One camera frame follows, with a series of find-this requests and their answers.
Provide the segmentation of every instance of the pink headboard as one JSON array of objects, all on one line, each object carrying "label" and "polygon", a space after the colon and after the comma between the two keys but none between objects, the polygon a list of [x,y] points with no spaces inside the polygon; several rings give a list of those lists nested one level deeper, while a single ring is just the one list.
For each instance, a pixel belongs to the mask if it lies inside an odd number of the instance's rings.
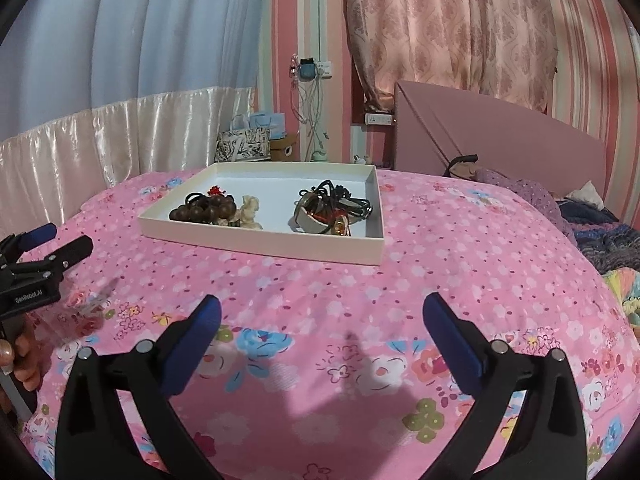
[{"label": "pink headboard", "polygon": [[442,175],[448,161],[478,154],[478,164],[509,178],[536,180],[567,194],[589,180],[605,185],[605,147],[539,112],[443,86],[396,85],[394,169]]}]

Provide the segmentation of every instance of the wall socket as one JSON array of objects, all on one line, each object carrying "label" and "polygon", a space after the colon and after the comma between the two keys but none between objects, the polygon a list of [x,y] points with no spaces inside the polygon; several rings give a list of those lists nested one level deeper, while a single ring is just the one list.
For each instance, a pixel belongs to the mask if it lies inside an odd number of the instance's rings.
[{"label": "wall socket", "polygon": [[391,114],[364,114],[365,124],[379,124],[381,126],[392,126],[395,122]]},{"label": "wall socket", "polygon": [[318,68],[322,70],[322,79],[328,79],[334,75],[334,64],[331,61],[318,61],[316,62]]}]

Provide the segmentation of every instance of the cardboard box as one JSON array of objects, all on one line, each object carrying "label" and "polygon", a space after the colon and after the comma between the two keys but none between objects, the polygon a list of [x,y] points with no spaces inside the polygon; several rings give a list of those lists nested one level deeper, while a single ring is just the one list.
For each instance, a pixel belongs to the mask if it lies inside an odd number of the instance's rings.
[{"label": "cardboard box", "polygon": [[293,162],[296,160],[296,143],[298,134],[287,134],[282,139],[270,142],[271,160],[276,162]]},{"label": "cardboard box", "polygon": [[[351,236],[298,232],[292,221],[300,190],[323,180],[346,187],[355,198],[370,201],[373,212],[352,224]],[[263,229],[192,224],[169,220],[169,212],[192,192],[206,193],[212,186],[232,194],[236,204],[243,195],[260,200],[255,221]],[[142,234],[203,247],[264,254],[301,260],[379,265],[385,246],[384,224],[376,168],[363,164],[325,162],[223,162],[213,164],[173,189],[139,216]]]}]

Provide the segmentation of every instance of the metal screw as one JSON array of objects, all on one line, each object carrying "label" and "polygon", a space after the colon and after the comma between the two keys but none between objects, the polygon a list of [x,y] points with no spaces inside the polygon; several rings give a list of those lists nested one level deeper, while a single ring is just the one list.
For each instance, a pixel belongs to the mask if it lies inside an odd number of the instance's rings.
[{"label": "metal screw", "polygon": [[153,347],[154,347],[154,342],[151,341],[151,339],[143,339],[142,341],[138,342],[138,344],[136,345],[136,352],[140,354],[146,354],[148,352],[151,352]]},{"label": "metal screw", "polygon": [[93,353],[94,350],[90,346],[83,346],[78,350],[78,359],[82,359],[84,361],[85,359],[91,357],[91,354]]},{"label": "metal screw", "polygon": [[551,351],[551,357],[558,362],[562,362],[566,359],[566,354],[559,348],[553,348]]},{"label": "metal screw", "polygon": [[501,339],[494,339],[491,341],[491,350],[497,354],[506,354],[509,351],[509,345]]}]

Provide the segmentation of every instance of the pink striped wall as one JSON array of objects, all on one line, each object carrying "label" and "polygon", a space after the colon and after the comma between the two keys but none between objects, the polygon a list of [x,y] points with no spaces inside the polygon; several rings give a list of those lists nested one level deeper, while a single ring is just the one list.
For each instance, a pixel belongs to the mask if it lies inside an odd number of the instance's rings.
[{"label": "pink striped wall", "polygon": [[[547,113],[606,144],[607,206],[640,226],[640,101],[624,13],[616,0],[551,1],[559,57]],[[323,43],[322,56],[334,67],[333,78],[322,82],[322,124],[330,138],[329,160],[351,162],[356,154],[369,155],[375,163],[388,158],[392,128],[351,124],[351,56],[343,0],[269,0],[266,4],[271,6],[271,65],[264,62],[260,69],[270,84],[260,106],[284,112],[288,131],[297,131],[300,124],[290,105],[290,56],[295,52],[313,56],[318,43]],[[311,13],[318,6],[320,16]],[[322,38],[317,38],[318,25]]]},{"label": "pink striped wall", "polygon": [[605,202],[640,226],[636,60],[617,0],[551,0],[558,73],[548,113],[606,145]]},{"label": "pink striped wall", "polygon": [[[344,1],[266,0],[265,5],[271,7],[271,21],[266,24],[271,29],[271,43],[262,47],[271,49],[271,63],[261,57],[260,70],[263,79],[270,81],[271,85],[258,98],[260,107],[284,112],[288,132],[296,132],[301,128],[290,104],[290,58],[294,53],[301,57],[315,56],[314,48],[321,41],[326,44],[325,53],[322,55],[324,60],[333,63],[333,77],[322,81],[322,123],[329,135],[328,159],[332,162],[352,162],[353,155],[369,155],[376,163],[382,163],[385,135],[388,135],[392,128],[369,131],[366,127],[351,127],[351,55],[343,15]],[[322,7],[322,40],[316,38],[318,20],[309,19],[310,10],[318,5]]]}]

